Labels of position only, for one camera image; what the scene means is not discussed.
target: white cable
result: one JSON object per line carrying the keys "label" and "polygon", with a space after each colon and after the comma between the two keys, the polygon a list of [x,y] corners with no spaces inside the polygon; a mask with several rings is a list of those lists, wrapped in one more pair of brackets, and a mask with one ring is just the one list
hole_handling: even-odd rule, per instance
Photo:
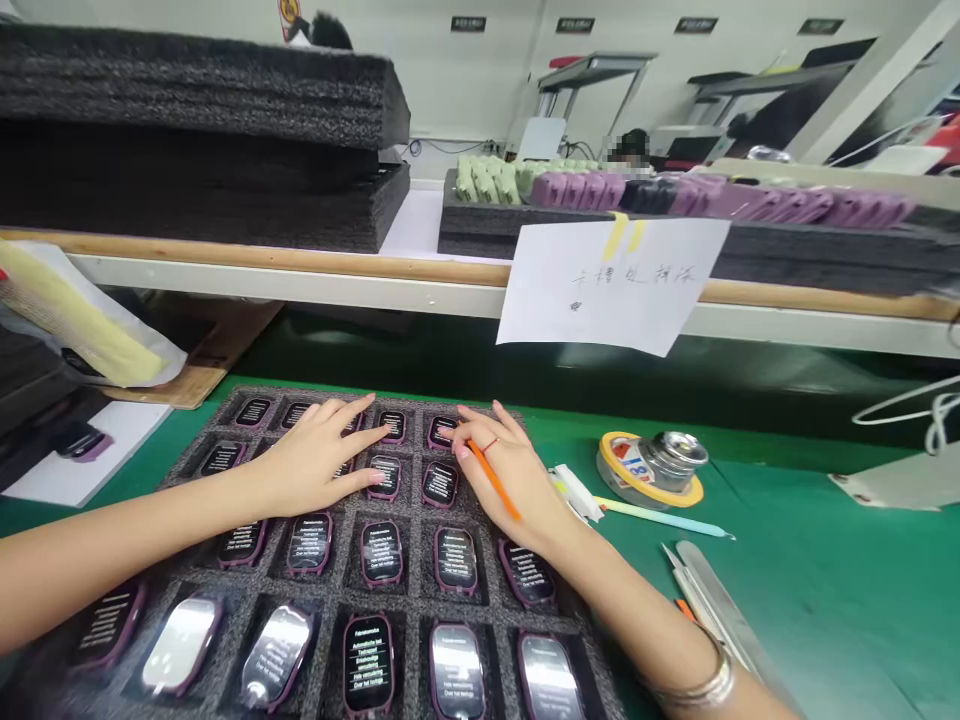
{"label": "white cable", "polygon": [[844,155],[842,158],[837,158],[837,159],[834,160],[832,163],[830,163],[829,165],[827,165],[827,167],[836,167],[839,163],[842,163],[842,162],[843,162],[844,160],[846,160],[847,158],[852,158],[854,155],[856,155],[856,154],[858,154],[858,153],[862,153],[862,152],[863,152],[864,150],[866,150],[867,148],[873,147],[873,146],[876,145],[878,142],[883,142],[884,140],[886,140],[886,139],[887,139],[888,137],[890,137],[891,135],[896,135],[896,134],[897,134],[898,132],[900,132],[901,130],[906,130],[906,129],[907,129],[908,127],[910,127],[911,125],[914,125],[915,123],[918,123],[918,122],[920,122],[921,120],[926,120],[928,117],[936,117],[936,118],[938,118],[938,119],[940,119],[940,120],[943,120],[945,117],[948,117],[948,116],[947,116],[947,115],[936,115],[936,116],[923,115],[923,116],[921,116],[921,117],[914,118],[914,119],[911,120],[910,122],[906,122],[906,123],[904,123],[903,125],[901,125],[901,126],[898,127],[898,128],[894,128],[893,130],[890,130],[889,132],[885,132],[883,135],[881,135],[881,136],[878,137],[877,139],[871,140],[871,141],[868,142],[866,145],[864,145],[862,148],[857,148],[857,149],[854,150],[852,153],[847,153],[847,154]]}
{"label": "white cable", "polygon": [[863,416],[877,412],[878,410],[883,410],[884,408],[888,408],[891,405],[896,405],[904,400],[917,397],[918,395],[923,395],[924,393],[932,392],[933,390],[940,390],[941,388],[945,388],[956,383],[960,383],[960,375],[947,378],[946,380],[940,380],[939,382],[931,383],[930,385],[925,385],[924,387],[917,388],[916,390],[910,390],[902,395],[897,395],[895,398],[890,398],[889,400],[884,400],[883,402],[877,403],[872,407],[868,407],[866,410],[861,410],[853,416],[853,422],[856,425],[888,425],[889,423],[902,422],[904,420],[916,420],[917,418],[931,417],[933,420],[930,422],[930,427],[927,428],[927,435],[924,439],[924,449],[927,451],[928,455],[938,455],[940,450],[947,446],[947,431],[945,428],[945,423],[947,415],[950,414],[950,411],[955,407],[960,406],[960,392],[941,393],[940,395],[937,395],[937,397],[934,398],[933,404],[930,406],[929,410],[921,410],[919,412],[908,413],[906,415],[897,415],[896,417],[877,418],[876,420],[864,420]]}

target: wooden shelf edge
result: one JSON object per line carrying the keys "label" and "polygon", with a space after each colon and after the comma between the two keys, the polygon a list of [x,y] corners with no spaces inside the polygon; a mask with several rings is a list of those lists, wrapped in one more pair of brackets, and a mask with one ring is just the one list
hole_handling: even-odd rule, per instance
{"label": "wooden shelf edge", "polygon": [[[4,229],[0,230],[0,238],[48,242],[58,245],[64,252],[79,255],[268,268],[487,287],[506,287],[507,280],[510,277],[508,266],[487,265],[482,262],[415,260],[257,245],[228,245],[41,230]],[[700,296],[700,301],[723,305],[842,312],[854,315],[941,322],[951,320],[960,309],[960,303],[920,295],[886,297],[732,280],[710,280]]]}

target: silver bracelet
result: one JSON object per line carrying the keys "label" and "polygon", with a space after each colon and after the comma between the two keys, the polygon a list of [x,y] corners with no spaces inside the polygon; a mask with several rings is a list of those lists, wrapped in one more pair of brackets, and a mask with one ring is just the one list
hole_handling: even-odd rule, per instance
{"label": "silver bracelet", "polygon": [[664,690],[662,688],[652,687],[649,683],[647,688],[653,693],[653,696],[662,705],[672,705],[682,708],[715,708],[722,705],[733,692],[734,676],[733,663],[730,661],[730,653],[720,644],[706,628],[701,628],[710,642],[717,649],[719,663],[713,677],[702,685],[690,688],[688,690]]}

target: human hand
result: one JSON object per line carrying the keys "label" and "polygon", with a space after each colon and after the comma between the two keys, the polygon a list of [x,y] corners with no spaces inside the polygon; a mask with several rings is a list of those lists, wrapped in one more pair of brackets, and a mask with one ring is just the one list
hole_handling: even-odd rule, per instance
{"label": "human hand", "polygon": [[[586,526],[573,516],[530,439],[503,405],[493,401],[500,422],[463,405],[457,410],[466,422],[455,430],[441,428],[440,433],[453,441],[453,454],[484,511],[514,542],[554,564]],[[516,506],[520,521],[507,511],[480,461],[467,447],[468,439],[481,450],[486,448],[483,454]]]}
{"label": "human hand", "polygon": [[246,472],[253,492],[263,499],[263,517],[290,517],[320,510],[385,479],[383,471],[373,468],[333,478],[341,465],[390,432],[384,425],[340,437],[375,397],[370,393],[350,403],[334,399],[311,405],[276,445],[236,468]]}

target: human arm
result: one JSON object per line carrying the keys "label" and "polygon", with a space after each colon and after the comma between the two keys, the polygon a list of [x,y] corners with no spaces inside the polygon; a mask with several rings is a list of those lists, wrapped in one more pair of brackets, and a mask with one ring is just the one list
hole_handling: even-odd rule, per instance
{"label": "human arm", "polygon": [[[719,656],[703,630],[674,608],[603,537],[573,516],[523,429],[499,403],[493,407],[500,422],[461,406],[460,414],[467,422],[446,433],[490,518],[515,542],[541,555],[580,593],[647,683],[677,691],[710,679]],[[484,454],[521,521],[506,511],[479,461],[464,444],[467,439],[487,448]],[[734,686],[724,702],[712,708],[665,703],[664,712],[675,720],[795,720],[749,672],[732,659],[731,663]]]}
{"label": "human arm", "polygon": [[209,537],[332,505],[383,480],[370,468],[333,479],[389,427],[340,432],[374,396],[311,405],[244,465],[0,540],[0,655],[66,620],[141,570]]}

